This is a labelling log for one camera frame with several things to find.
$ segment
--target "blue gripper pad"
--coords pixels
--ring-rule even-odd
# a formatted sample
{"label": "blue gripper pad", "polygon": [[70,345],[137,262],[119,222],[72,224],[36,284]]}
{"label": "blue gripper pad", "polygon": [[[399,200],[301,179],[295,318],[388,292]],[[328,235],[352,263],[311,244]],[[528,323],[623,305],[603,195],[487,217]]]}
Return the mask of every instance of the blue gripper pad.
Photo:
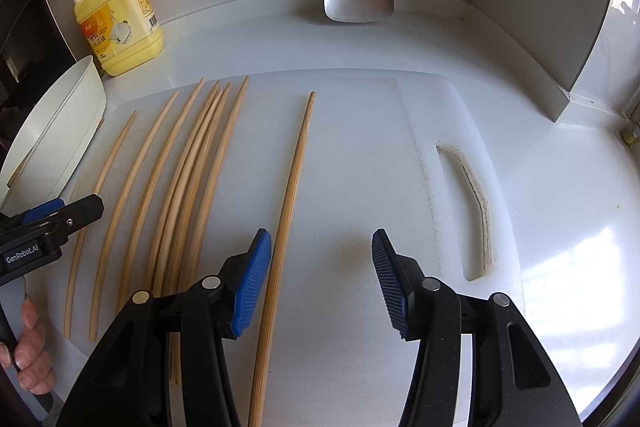
{"label": "blue gripper pad", "polygon": [[258,230],[245,256],[244,273],[236,286],[234,317],[230,324],[236,337],[249,327],[254,316],[262,282],[271,262],[271,234],[265,229]]}
{"label": "blue gripper pad", "polygon": [[380,289],[385,298],[386,310],[391,318],[391,325],[400,331],[400,336],[405,338],[408,330],[408,305],[407,298],[410,292],[402,288],[398,276],[398,267],[394,266],[396,252],[391,242],[382,229],[373,234],[371,241],[371,256],[373,266],[376,268]]}
{"label": "blue gripper pad", "polygon": [[21,225],[26,226],[30,223],[35,223],[36,221],[44,219],[49,216],[49,214],[53,214],[55,211],[60,210],[63,206],[65,206],[65,202],[60,198],[47,201],[47,203],[43,203],[40,206],[36,206],[35,208],[28,210],[22,218]]}

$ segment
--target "wooden chopstick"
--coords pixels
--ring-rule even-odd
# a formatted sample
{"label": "wooden chopstick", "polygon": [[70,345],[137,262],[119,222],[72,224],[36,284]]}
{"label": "wooden chopstick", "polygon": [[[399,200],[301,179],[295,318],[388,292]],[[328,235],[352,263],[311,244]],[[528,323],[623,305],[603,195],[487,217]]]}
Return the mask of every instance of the wooden chopstick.
{"label": "wooden chopstick", "polygon": [[269,376],[271,346],[273,344],[273,331],[278,307],[278,296],[280,295],[280,280],[282,279],[282,268],[284,267],[284,259],[287,253],[287,241],[289,240],[293,208],[296,204],[300,171],[302,170],[305,157],[306,140],[309,134],[309,123],[311,122],[315,99],[316,94],[312,92],[306,104],[305,117],[303,118],[302,127],[300,128],[296,152],[293,156],[289,181],[287,182],[287,189],[282,204],[282,212],[280,213],[280,221],[278,222],[278,233],[273,248],[267,291],[264,296],[264,306],[262,308],[262,322],[260,323],[260,334],[258,336],[258,347],[255,356],[254,381],[251,388],[248,427],[260,427],[262,425],[264,398],[267,390],[267,377]]}
{"label": "wooden chopstick", "polygon": [[[137,111],[134,111],[127,123],[124,124],[122,131],[120,131],[120,135],[118,136],[116,142],[113,144],[111,148],[111,152],[109,156],[107,156],[107,161],[102,166],[102,171],[98,176],[98,181],[95,182],[94,194],[99,194],[102,186],[104,185],[104,181],[107,178],[107,174],[111,169],[111,165],[113,165],[113,161],[120,150],[120,146],[122,146],[122,142],[127,137],[127,133],[129,133],[129,129],[133,124],[133,121],[136,119],[138,115]],[[66,284],[66,300],[65,300],[65,321],[63,327],[63,333],[66,339],[71,338],[71,317],[73,314],[74,307],[74,295],[76,293],[76,280],[78,279],[78,269],[80,267],[80,257],[82,255],[82,246],[84,245],[84,238],[86,236],[87,227],[81,229],[78,232],[78,238],[76,239],[76,245],[74,247],[74,256],[71,259],[71,270],[69,271],[69,282]]]}
{"label": "wooden chopstick", "polygon": [[171,199],[171,205],[169,206],[169,212],[166,216],[166,222],[164,224],[164,230],[162,231],[162,240],[160,242],[160,249],[158,251],[158,263],[156,264],[156,275],[154,277],[153,293],[156,296],[163,295],[162,288],[164,286],[164,277],[166,275],[167,263],[169,260],[169,254],[171,252],[171,243],[174,237],[175,223],[178,219],[178,213],[180,212],[180,206],[182,205],[182,198],[187,187],[187,182],[191,176],[193,165],[198,155],[198,150],[204,140],[204,136],[207,132],[207,127],[213,114],[220,103],[222,92],[218,92],[216,97],[211,102],[207,114],[202,120],[202,124],[198,129],[195,140],[191,145],[191,149],[187,155],[187,159],[184,162],[184,167],[180,172],[178,183],[175,185],[175,192]]}
{"label": "wooden chopstick", "polygon": [[174,245],[172,246],[173,256],[171,257],[169,270],[167,272],[167,277],[165,280],[164,293],[166,295],[171,295],[178,291],[180,267],[182,266],[182,259],[184,257],[184,245],[187,240],[187,232],[189,231],[191,214],[193,214],[193,206],[196,201],[196,195],[198,193],[198,188],[200,187],[200,181],[202,179],[202,175],[204,174],[204,167],[207,162],[207,158],[209,157],[211,146],[213,145],[213,139],[216,134],[216,130],[218,129],[218,124],[220,123],[220,118],[222,117],[222,112],[224,111],[226,99],[228,98],[230,88],[231,82],[226,84],[225,90],[222,92],[222,98],[220,99],[218,108],[213,115],[211,124],[207,129],[207,134],[202,146],[200,147],[198,158],[196,159],[196,164],[189,179],[187,191],[184,195],[184,199],[182,200],[182,206],[180,208],[180,219],[178,220],[174,237]]}
{"label": "wooden chopstick", "polygon": [[136,213],[136,218],[133,222],[133,227],[131,229],[131,233],[129,235],[129,244],[127,245],[127,252],[124,256],[124,263],[122,266],[122,275],[120,277],[120,287],[118,289],[118,307],[117,310],[120,311],[124,304],[126,304],[127,299],[129,298],[129,283],[131,280],[131,271],[133,270],[133,261],[136,258],[136,250],[138,249],[138,243],[140,241],[140,235],[142,235],[142,228],[145,224],[146,213],[149,210],[149,206],[151,205],[151,199],[154,196],[154,192],[156,191],[156,185],[158,185],[158,180],[162,174],[162,169],[164,169],[164,164],[169,158],[169,154],[171,153],[171,149],[174,146],[174,142],[178,133],[180,133],[180,129],[182,128],[182,124],[184,120],[187,118],[189,111],[191,110],[191,106],[196,100],[196,97],[200,93],[202,86],[204,85],[204,78],[201,79],[200,83],[195,87],[191,96],[184,104],[180,115],[178,115],[177,120],[174,123],[174,126],[164,141],[164,145],[162,146],[162,150],[158,155],[158,159],[156,160],[156,165],[154,165],[154,169],[151,172],[151,176],[149,177],[148,182],[146,182],[145,192],[140,200],[140,204],[138,205],[138,211]]}
{"label": "wooden chopstick", "polygon": [[169,206],[171,205],[171,200],[173,198],[175,192],[175,185],[178,184],[178,178],[180,177],[180,172],[182,172],[182,168],[184,167],[184,163],[187,160],[187,155],[191,149],[191,145],[196,138],[196,134],[198,133],[198,129],[202,124],[202,120],[204,120],[205,115],[207,114],[207,110],[213,102],[216,94],[218,93],[218,88],[220,87],[220,81],[216,82],[209,92],[209,96],[207,100],[205,100],[202,105],[202,109],[196,118],[195,123],[193,124],[193,128],[191,129],[191,133],[185,142],[184,147],[182,148],[182,152],[180,153],[180,158],[178,159],[178,163],[175,166],[174,174],[172,176],[171,182],[169,183],[169,188],[167,189],[166,195],[164,197],[164,203],[162,204],[162,209],[160,210],[160,216],[158,217],[158,222],[156,223],[156,231],[154,233],[153,243],[151,244],[151,249],[149,251],[149,257],[146,262],[146,271],[145,271],[145,282],[144,288],[146,290],[151,290],[154,284],[154,276],[156,273],[156,266],[158,263],[158,252],[160,250],[160,242],[162,241],[162,232],[164,231],[164,224],[166,222],[166,215],[169,212]]}
{"label": "wooden chopstick", "polygon": [[200,252],[202,251],[202,242],[204,241],[204,233],[207,229],[207,221],[209,220],[209,213],[211,211],[213,196],[216,193],[218,178],[220,177],[220,170],[222,169],[222,164],[225,161],[226,149],[228,148],[229,142],[231,141],[231,135],[234,132],[234,127],[236,126],[238,114],[240,113],[240,108],[242,107],[242,101],[244,100],[244,94],[248,85],[249,77],[246,76],[244,78],[242,86],[240,87],[240,91],[238,91],[238,95],[236,96],[234,105],[231,108],[229,119],[226,121],[225,130],[222,132],[220,144],[218,145],[218,150],[216,150],[216,156],[213,158],[211,170],[209,171],[209,178],[207,179],[207,184],[205,185],[202,199],[200,200],[200,209],[196,217],[196,223],[193,229],[193,233],[191,234],[191,242],[189,245],[188,254],[189,256],[187,258],[187,265],[185,270],[185,282],[183,285],[184,289],[193,284],[198,274]]}
{"label": "wooden chopstick", "polygon": [[173,96],[166,103],[156,123],[149,131],[149,134],[146,136],[145,142],[142,144],[140,148],[140,152],[138,152],[138,156],[136,157],[129,174],[127,175],[127,179],[124,182],[122,190],[120,191],[120,196],[118,197],[118,201],[116,203],[115,208],[113,209],[113,215],[111,216],[111,221],[109,223],[109,227],[107,228],[107,234],[104,238],[104,244],[102,245],[102,251],[100,252],[100,259],[98,260],[98,269],[95,274],[95,284],[94,284],[94,295],[91,301],[91,315],[89,319],[89,340],[96,341],[98,339],[98,321],[100,319],[100,304],[102,301],[102,290],[104,289],[104,279],[107,275],[107,265],[109,264],[109,257],[111,255],[111,247],[113,246],[113,240],[116,237],[116,232],[118,231],[118,225],[120,223],[120,218],[122,217],[122,212],[124,211],[124,207],[129,199],[129,193],[131,192],[131,187],[133,187],[133,183],[136,180],[136,176],[140,171],[140,167],[142,162],[144,161],[146,154],[148,153],[149,147],[151,147],[151,142],[153,142],[160,126],[162,125],[162,121],[164,117],[166,117],[169,109],[175,102],[175,99],[178,98],[179,91],[176,91]]}

